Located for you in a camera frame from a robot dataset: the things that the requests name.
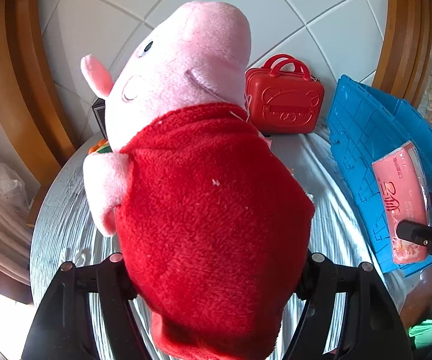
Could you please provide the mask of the pink tissue pack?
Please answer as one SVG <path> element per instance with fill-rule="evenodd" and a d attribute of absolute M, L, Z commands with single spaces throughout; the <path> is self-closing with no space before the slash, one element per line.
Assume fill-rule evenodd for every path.
<path fill-rule="evenodd" d="M 403 220 L 432 223 L 428 184 L 416 146 L 407 141 L 371 166 L 387 218 L 392 261 L 398 265 L 424 261 L 428 256 L 426 247 L 397 235 L 397 226 Z"/>

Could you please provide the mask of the pink pig plush red dress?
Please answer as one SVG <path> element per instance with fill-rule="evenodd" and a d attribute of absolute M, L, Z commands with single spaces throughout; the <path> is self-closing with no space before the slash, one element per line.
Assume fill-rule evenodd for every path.
<path fill-rule="evenodd" d="M 83 164 L 93 221 L 178 359 L 267 358 L 305 265 L 314 206 L 248 121 L 250 41 L 238 8 L 188 2 L 117 79 L 80 63 L 111 148 Z"/>

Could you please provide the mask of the blue plastic crate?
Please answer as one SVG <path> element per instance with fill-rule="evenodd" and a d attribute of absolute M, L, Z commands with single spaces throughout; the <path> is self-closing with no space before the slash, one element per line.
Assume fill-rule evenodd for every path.
<path fill-rule="evenodd" d="M 432 190 L 431 125 L 406 100 L 360 84 L 347 75 L 338 80 L 327 125 L 332 156 L 352 194 L 382 272 L 400 269 L 404 276 L 410 276 L 432 265 L 432 257 L 401 266 L 392 262 L 383 201 L 371 167 L 374 161 L 412 141 Z"/>

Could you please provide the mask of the red toy suitcase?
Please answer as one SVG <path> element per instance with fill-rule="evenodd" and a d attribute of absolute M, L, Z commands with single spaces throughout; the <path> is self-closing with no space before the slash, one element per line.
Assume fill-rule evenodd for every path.
<path fill-rule="evenodd" d="M 245 73 L 249 119 L 265 135 L 313 132 L 324 94 L 320 80 L 290 55 L 274 55 Z"/>

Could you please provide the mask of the green orange duck plush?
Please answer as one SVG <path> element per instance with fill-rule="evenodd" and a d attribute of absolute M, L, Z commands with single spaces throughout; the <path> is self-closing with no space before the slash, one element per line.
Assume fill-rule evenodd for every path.
<path fill-rule="evenodd" d="M 89 150 L 88 150 L 88 154 L 93 154 L 93 153 L 111 153 L 112 149 L 110 147 L 109 141 L 107 139 L 101 140 L 99 141 L 97 144 L 95 144 L 94 146 L 92 146 Z"/>

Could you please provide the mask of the black gift box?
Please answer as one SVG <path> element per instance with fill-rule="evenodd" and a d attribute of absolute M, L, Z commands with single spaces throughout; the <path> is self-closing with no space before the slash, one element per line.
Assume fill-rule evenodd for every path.
<path fill-rule="evenodd" d="M 105 101 L 103 98 L 96 99 L 91 105 L 91 109 L 95 116 L 96 122 L 104 138 L 107 138 L 106 127 L 105 127 Z"/>

